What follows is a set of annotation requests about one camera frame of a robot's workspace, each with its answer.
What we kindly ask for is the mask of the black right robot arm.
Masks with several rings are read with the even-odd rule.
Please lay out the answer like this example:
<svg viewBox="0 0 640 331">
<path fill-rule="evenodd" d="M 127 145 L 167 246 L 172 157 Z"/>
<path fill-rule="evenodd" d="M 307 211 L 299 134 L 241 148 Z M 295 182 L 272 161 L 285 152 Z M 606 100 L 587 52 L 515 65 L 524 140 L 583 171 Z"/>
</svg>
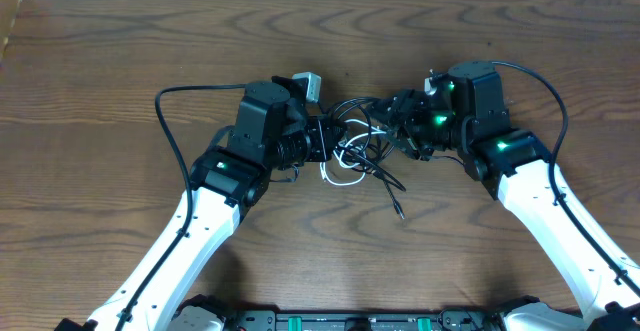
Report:
<svg viewBox="0 0 640 331">
<path fill-rule="evenodd" d="M 486 330 L 636 330 L 639 266 L 606 233 L 566 182 L 557 147 L 512 125 L 498 61 L 434 73 L 421 91 L 376 101 L 372 118 L 416 160 L 454 150 L 466 174 L 529 230 L 568 285 L 578 315 L 535 297 L 501 306 Z"/>
</svg>

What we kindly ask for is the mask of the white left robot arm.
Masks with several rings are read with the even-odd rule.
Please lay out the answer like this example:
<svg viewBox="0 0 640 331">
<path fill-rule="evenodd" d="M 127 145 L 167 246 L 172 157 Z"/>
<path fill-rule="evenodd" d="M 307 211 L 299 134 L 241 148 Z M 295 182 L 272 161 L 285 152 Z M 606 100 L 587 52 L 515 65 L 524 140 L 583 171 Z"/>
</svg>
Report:
<svg viewBox="0 0 640 331">
<path fill-rule="evenodd" d="M 58 329 L 167 329 L 205 264 L 266 193 L 273 171 L 330 159 L 344 128 L 306 109 L 319 100 L 319 76 L 274 76 L 240 88 L 235 123 L 191 167 L 177 159 L 185 191 L 133 273 L 84 323 L 63 319 Z"/>
</svg>

